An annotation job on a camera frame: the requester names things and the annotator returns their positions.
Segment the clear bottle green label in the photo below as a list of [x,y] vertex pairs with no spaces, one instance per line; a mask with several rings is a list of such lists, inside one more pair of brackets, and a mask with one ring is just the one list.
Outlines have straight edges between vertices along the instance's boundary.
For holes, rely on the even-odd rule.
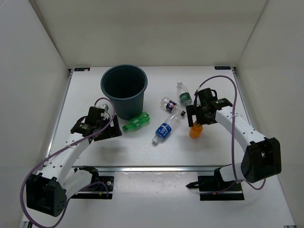
[[192,105],[192,98],[190,96],[190,93],[187,87],[181,81],[177,82],[177,93],[180,99],[180,103],[183,107]]

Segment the orange plastic bottle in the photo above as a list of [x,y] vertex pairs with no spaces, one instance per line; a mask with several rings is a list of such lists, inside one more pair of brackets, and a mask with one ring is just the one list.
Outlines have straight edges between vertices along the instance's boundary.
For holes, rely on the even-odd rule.
[[189,131],[189,136],[192,138],[192,139],[196,139],[196,138],[199,138],[201,133],[203,132],[203,126],[197,122],[195,122],[193,124],[193,126],[190,128],[190,131]]

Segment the green plastic bottle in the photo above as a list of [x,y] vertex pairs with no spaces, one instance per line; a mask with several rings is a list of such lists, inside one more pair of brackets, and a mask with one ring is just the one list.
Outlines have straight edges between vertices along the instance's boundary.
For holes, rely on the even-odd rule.
[[128,121],[126,125],[122,127],[124,132],[135,131],[145,125],[150,121],[150,116],[147,112],[142,112],[139,116],[134,117]]

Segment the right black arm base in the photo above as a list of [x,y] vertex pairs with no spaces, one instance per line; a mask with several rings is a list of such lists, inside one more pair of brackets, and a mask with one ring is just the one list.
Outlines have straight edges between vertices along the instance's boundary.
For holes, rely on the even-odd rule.
[[187,189],[198,189],[200,201],[239,201],[244,200],[241,183],[236,180],[223,181],[219,168],[213,175],[198,176],[198,180],[186,185]]

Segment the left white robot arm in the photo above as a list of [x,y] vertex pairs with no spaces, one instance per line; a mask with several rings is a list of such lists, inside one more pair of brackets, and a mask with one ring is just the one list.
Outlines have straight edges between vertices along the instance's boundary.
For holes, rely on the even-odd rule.
[[64,151],[27,178],[28,208],[57,217],[66,207],[68,199],[80,190],[98,188],[100,179],[95,167],[73,168],[73,165],[91,142],[122,135],[117,116],[110,116],[108,109],[106,104],[91,106],[88,115],[80,118],[70,130]]

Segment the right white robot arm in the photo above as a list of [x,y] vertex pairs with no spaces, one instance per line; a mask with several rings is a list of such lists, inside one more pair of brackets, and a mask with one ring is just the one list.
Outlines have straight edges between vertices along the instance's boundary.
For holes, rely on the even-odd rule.
[[244,151],[241,163],[218,169],[213,178],[214,186],[226,189],[231,181],[255,183],[278,175],[282,171],[281,147],[276,138],[267,138],[255,130],[241,116],[233,113],[233,104],[226,98],[219,99],[217,92],[207,88],[196,93],[194,104],[186,107],[189,127],[220,124],[238,142]]

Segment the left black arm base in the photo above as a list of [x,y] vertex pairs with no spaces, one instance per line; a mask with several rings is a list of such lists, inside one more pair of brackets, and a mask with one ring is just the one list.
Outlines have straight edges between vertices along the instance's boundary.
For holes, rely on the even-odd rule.
[[97,168],[92,166],[81,166],[74,168],[74,171],[85,171],[91,174],[89,187],[81,189],[74,194],[72,199],[89,200],[111,200],[114,190],[114,176],[111,174],[102,174]]

